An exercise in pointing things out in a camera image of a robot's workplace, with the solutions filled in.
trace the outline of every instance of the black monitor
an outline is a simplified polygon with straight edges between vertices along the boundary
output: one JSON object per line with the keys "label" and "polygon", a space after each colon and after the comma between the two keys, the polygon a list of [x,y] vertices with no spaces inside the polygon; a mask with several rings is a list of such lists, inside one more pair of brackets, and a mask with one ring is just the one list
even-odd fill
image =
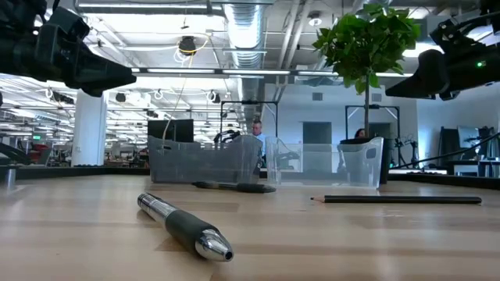
{"label": "black monitor", "polygon": [[[159,139],[163,138],[168,120],[149,120],[148,135]],[[178,142],[195,141],[195,122],[193,119],[172,120],[165,135],[166,140]]]}
{"label": "black monitor", "polygon": [[471,148],[479,143],[479,130],[468,126],[458,126],[460,148]]}

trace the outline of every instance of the black rubber grip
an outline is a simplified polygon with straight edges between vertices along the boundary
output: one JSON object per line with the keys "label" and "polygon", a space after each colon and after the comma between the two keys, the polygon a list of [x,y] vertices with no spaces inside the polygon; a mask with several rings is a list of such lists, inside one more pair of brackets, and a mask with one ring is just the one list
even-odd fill
{"label": "black rubber grip", "polygon": [[264,193],[264,185],[254,183],[239,183],[236,186],[236,190],[238,192],[246,193]]}
{"label": "black rubber grip", "polygon": [[173,211],[166,217],[165,228],[185,249],[199,257],[201,255],[195,249],[195,242],[202,235],[202,231],[207,229],[219,231],[215,226],[182,210]]}
{"label": "black rubber grip", "polygon": [[480,197],[325,196],[325,203],[480,204],[481,202]]}

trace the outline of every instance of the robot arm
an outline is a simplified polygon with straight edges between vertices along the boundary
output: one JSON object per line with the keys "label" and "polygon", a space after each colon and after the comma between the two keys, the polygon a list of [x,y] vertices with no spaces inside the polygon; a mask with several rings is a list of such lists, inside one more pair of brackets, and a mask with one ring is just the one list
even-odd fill
{"label": "robot arm", "polygon": [[500,3],[481,1],[481,16],[454,23],[446,20],[431,33],[444,54],[436,50],[419,56],[419,68],[413,76],[386,90],[387,96],[431,98],[439,94],[442,100],[456,98],[460,91],[500,80],[500,45],[486,46],[466,35],[476,27],[492,25],[500,31]]}
{"label": "robot arm", "polygon": [[[84,43],[90,27],[58,7],[46,21],[45,0],[0,1],[0,73],[61,81],[91,96],[132,84],[131,69],[93,54]],[[35,27],[35,16],[43,25]]]}

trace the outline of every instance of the person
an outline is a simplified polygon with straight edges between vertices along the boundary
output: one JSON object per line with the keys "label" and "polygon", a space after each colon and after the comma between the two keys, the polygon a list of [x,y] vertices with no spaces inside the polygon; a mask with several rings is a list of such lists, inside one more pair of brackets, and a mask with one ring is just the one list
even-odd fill
{"label": "person", "polygon": [[253,122],[252,133],[254,137],[258,138],[259,141],[262,141],[262,157],[266,156],[266,135],[263,134],[263,123],[260,120],[256,120]]}
{"label": "person", "polygon": [[356,131],[356,134],[354,135],[354,138],[361,138],[361,137],[365,137],[365,129],[358,129]]}

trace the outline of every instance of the transparent container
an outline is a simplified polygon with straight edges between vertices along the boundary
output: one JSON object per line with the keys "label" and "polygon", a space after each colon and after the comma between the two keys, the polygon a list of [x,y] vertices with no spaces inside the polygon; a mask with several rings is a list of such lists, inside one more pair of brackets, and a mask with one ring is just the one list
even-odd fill
{"label": "transparent container", "polygon": [[154,183],[257,183],[263,143],[240,136],[229,144],[180,143],[148,137]]}
{"label": "transparent container", "polygon": [[377,189],[384,139],[365,144],[284,144],[266,138],[267,180],[275,187],[346,186]]}

